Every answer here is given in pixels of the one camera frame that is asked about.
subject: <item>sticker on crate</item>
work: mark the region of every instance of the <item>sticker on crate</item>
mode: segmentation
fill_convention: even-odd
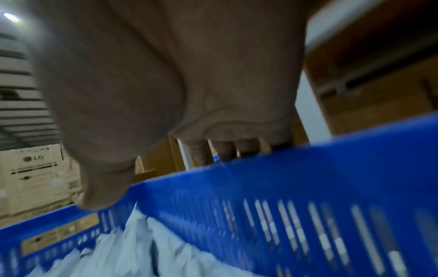
[[[52,230],[35,235],[21,242],[22,255],[27,256],[32,254],[42,248],[48,247],[98,224],[99,216],[97,213],[94,213]]]

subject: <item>skin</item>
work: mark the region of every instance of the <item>skin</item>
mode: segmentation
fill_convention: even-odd
[[[303,0],[14,0],[38,87],[101,209],[168,134],[209,164],[290,145]]]

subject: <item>blue basket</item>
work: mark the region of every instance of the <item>blue basket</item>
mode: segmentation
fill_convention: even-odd
[[[46,268],[138,201],[185,241],[267,276],[438,276],[438,117],[156,178],[100,224],[28,256],[20,242],[87,215],[74,206],[0,230],[0,277]]]

